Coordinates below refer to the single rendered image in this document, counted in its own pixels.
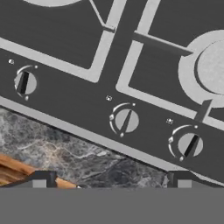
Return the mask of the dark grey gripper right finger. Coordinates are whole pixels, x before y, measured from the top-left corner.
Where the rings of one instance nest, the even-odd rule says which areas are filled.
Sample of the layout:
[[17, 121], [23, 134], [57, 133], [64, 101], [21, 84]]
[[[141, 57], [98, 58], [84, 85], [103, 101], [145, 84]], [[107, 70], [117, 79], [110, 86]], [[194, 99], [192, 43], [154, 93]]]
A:
[[171, 171], [167, 174], [168, 188], [223, 188], [223, 185], [203, 180], [189, 171]]

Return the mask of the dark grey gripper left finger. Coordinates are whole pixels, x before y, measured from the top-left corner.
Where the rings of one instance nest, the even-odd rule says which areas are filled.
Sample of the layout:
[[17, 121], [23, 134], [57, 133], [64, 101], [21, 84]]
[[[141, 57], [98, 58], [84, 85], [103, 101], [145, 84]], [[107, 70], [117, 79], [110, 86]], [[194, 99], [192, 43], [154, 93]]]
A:
[[21, 180], [3, 185], [9, 187], [28, 187], [28, 188], [52, 188], [56, 187], [56, 171], [35, 171]]

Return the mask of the wooden cupboard front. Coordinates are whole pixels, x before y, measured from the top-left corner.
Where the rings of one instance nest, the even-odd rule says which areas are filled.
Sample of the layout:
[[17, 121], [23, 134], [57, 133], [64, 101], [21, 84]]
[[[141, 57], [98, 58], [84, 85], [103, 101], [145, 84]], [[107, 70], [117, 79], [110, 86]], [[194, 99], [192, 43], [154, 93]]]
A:
[[[24, 179], [35, 171], [47, 171], [47, 170], [34, 168], [28, 164], [24, 164], [16, 159], [13, 159], [12, 157], [0, 153], [0, 187]], [[57, 183], [56, 187], [62, 189], [78, 188], [76, 184], [73, 184], [69, 181], [59, 178], [58, 175], [56, 178], [56, 183]]]

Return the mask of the grey hob knob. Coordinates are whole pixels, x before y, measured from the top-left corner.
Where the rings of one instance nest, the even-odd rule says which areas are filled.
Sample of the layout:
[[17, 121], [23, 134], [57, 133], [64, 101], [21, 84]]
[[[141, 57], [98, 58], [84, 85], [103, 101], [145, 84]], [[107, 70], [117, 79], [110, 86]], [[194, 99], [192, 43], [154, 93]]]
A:
[[134, 131], [139, 124], [138, 114], [133, 109], [123, 109], [115, 117], [115, 125], [121, 133]]
[[30, 95], [37, 88], [37, 79], [33, 73], [20, 72], [15, 78], [15, 89], [20, 95]]
[[203, 140], [195, 133], [186, 133], [178, 140], [178, 150], [184, 158], [197, 157], [203, 150]]

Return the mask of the dark grey hob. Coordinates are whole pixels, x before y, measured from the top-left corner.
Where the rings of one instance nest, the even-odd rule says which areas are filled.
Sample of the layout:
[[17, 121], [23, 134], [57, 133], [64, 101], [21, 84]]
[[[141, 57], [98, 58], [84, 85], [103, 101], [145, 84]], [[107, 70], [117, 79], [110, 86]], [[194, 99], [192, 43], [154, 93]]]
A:
[[[22, 71], [31, 94], [15, 89]], [[0, 106], [224, 186], [224, 0], [0, 0]], [[139, 117], [130, 133], [123, 109]], [[186, 133], [197, 157], [179, 152]]]

